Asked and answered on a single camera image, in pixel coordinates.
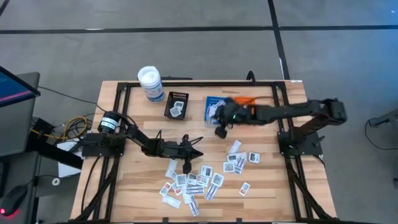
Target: computer monitor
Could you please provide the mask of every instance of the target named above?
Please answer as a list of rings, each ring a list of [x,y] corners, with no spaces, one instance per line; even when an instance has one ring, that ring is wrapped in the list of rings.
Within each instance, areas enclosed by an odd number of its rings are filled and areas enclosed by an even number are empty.
[[[0,108],[36,96],[39,91],[0,66]]]

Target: wooden tabletop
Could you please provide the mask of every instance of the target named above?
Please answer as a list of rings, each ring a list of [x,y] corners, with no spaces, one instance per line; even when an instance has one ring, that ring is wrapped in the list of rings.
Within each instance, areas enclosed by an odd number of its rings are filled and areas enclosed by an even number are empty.
[[[112,110],[116,85],[117,81],[103,82],[98,99],[100,107]],[[286,87],[290,103],[307,100],[302,82],[286,81]],[[276,132],[279,130],[277,122],[265,126],[234,126],[228,131],[226,139],[220,139],[215,136],[215,129],[206,126],[203,121],[207,96],[269,96],[256,100],[256,103],[274,105],[271,88],[218,86],[165,87],[164,90],[166,96],[169,95],[169,91],[189,93],[187,113],[183,121],[164,117],[166,100],[153,104],[147,100],[142,88],[132,89],[128,115],[150,138],[154,138],[160,129],[163,130],[162,137],[165,140],[177,142],[181,141],[184,134],[189,134],[191,139],[204,136],[203,140],[194,146],[203,152],[204,156],[192,160],[192,172],[197,174],[203,164],[212,166],[215,172],[224,175],[224,184],[212,201],[204,199],[204,195],[195,196],[200,214],[193,217],[189,206],[183,203],[182,195],[176,196],[173,190],[169,191],[169,195],[182,201],[180,208],[176,209],[162,202],[159,190],[166,181],[173,182],[172,179],[165,177],[169,160],[147,157],[138,145],[127,141],[125,153],[120,160],[111,221],[161,222],[163,217],[169,217],[170,222],[234,222],[236,218],[242,218],[245,222],[294,221],[285,161],[279,154],[276,137]],[[102,115],[103,112],[97,109],[93,124],[94,132]],[[294,118],[293,121],[296,126],[300,126],[309,119],[301,117]],[[258,152],[261,160],[259,164],[247,162],[241,175],[225,174],[223,162],[236,139],[242,142],[240,152]],[[94,160],[95,158],[89,158],[84,161],[71,218],[80,214],[83,191]],[[323,165],[313,156],[302,156],[302,160],[309,191],[325,211],[335,217],[335,208]],[[182,164],[183,161],[178,162],[176,171],[178,174],[182,174]],[[91,176],[85,206],[96,193],[101,166],[102,159],[98,161]],[[251,184],[245,197],[238,194],[243,182]],[[301,213],[305,217],[302,195],[298,189],[297,191]],[[104,217],[107,195],[106,192],[102,200],[100,218]]]

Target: white lid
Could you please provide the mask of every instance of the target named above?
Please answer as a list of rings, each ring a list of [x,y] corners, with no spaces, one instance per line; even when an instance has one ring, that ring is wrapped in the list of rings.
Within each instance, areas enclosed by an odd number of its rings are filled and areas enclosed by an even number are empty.
[[[138,72],[138,80],[145,86],[151,86],[159,81],[159,71],[154,66],[145,66]]]

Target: black basket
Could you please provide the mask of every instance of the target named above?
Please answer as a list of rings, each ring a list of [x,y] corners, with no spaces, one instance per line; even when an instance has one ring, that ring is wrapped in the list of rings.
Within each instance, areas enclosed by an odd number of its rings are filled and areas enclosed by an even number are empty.
[[[170,92],[169,97],[167,98],[167,104],[166,104],[166,110],[164,111],[164,116],[170,118],[170,119],[184,119],[185,118],[185,112],[187,111],[187,105],[188,105],[188,93],[177,93],[177,92]],[[182,101],[184,102],[184,105],[182,106],[181,114],[173,117],[170,109],[174,107],[174,102],[176,101]]]

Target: yellow cable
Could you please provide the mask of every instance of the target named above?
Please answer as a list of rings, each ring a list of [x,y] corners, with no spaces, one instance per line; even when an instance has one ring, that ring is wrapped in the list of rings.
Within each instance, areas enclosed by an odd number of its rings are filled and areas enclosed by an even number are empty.
[[[81,131],[80,131],[77,135],[75,135],[74,137],[70,137],[70,138],[66,137],[66,135],[67,135],[67,129],[69,128],[69,124],[70,124],[71,122],[73,122],[74,120],[77,120],[77,119],[83,119],[83,120],[85,121],[85,127],[83,128],[83,130],[81,130]],[[85,117],[83,117],[83,116],[77,116],[76,118],[72,118],[72,119],[70,119],[70,120],[68,121],[67,125],[66,125],[65,128],[63,129],[63,136],[56,137],[56,136],[53,136],[53,135],[50,135],[50,134],[44,134],[44,136],[49,137],[49,138],[67,140],[67,139],[73,139],[73,138],[76,138],[76,137],[80,136],[81,134],[83,134],[83,133],[86,131],[86,129],[87,129],[87,119],[86,119]],[[40,134],[38,131],[33,130],[33,129],[31,129],[30,131],[32,131],[33,133],[36,133],[36,134]]]

